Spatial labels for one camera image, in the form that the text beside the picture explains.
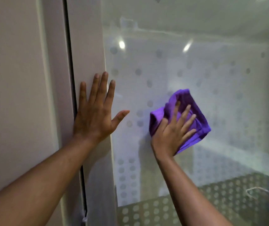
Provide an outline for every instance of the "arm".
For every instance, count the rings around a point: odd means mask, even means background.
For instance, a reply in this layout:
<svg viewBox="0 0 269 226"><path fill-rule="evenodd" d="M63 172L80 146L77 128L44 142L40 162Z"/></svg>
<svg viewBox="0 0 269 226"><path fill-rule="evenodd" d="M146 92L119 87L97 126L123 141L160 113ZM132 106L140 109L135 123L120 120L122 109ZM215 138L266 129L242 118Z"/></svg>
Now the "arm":
<svg viewBox="0 0 269 226"><path fill-rule="evenodd" d="M182 225L187 226L231 226L173 159L179 146L196 132L195 129L188 132L196 115L192 115L185 122L190 105L187 106L180 119L176 120L179 105L180 103L177 102L171 123L168 124L168 120L164 118L152 138L152 148L178 217Z"/></svg>
<svg viewBox="0 0 269 226"><path fill-rule="evenodd" d="M95 75L88 101L81 83L72 141L0 191L0 226L45 225L83 161L129 113L123 110L111 120L115 82L106 95L107 79L104 72L99 86L100 76Z"/></svg>

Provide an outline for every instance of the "shower enclosure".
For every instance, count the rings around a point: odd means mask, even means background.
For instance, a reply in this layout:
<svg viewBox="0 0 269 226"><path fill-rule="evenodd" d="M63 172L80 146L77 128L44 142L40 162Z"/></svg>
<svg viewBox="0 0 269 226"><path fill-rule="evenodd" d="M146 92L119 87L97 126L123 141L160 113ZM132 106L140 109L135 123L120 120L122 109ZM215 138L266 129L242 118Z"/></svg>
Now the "shower enclosure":
<svg viewBox="0 0 269 226"><path fill-rule="evenodd" d="M212 131L176 161L234 225L269 225L269 0L67 0L76 92L106 70L129 109L84 168L88 225L180 225L149 115L190 92Z"/></svg>

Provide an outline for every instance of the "left hand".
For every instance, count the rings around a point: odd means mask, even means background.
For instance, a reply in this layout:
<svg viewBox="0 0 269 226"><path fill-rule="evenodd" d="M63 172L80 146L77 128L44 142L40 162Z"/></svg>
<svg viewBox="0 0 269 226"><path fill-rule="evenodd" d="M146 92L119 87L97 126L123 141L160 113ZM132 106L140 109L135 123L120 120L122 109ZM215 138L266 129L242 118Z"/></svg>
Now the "left hand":
<svg viewBox="0 0 269 226"><path fill-rule="evenodd" d="M79 109L74 123L74 137L83 138L93 146L112 134L129 110L120 111L111 119L115 81L111 80L107 91L108 73L95 74L89 99L86 98L86 83L81 82Z"/></svg>

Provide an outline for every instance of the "white wall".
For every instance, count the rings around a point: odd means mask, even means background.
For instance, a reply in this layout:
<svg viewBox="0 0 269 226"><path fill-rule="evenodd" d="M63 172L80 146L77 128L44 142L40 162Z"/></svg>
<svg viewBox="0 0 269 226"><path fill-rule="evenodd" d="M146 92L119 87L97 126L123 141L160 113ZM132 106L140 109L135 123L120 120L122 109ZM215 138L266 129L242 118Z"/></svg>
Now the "white wall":
<svg viewBox="0 0 269 226"><path fill-rule="evenodd" d="M0 0L0 190L58 149L52 97L40 0Z"/></svg>

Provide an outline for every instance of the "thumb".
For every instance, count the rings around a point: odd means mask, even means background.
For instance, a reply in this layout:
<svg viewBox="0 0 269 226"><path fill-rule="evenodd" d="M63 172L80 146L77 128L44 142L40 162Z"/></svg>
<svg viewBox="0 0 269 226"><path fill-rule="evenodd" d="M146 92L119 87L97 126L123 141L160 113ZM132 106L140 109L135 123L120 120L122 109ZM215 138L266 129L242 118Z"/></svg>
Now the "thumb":
<svg viewBox="0 0 269 226"><path fill-rule="evenodd" d="M122 110L118 112L118 114L112 119L111 126L113 128L113 131L117 129L119 123L124 119L125 116L127 116L129 112L129 110Z"/></svg>

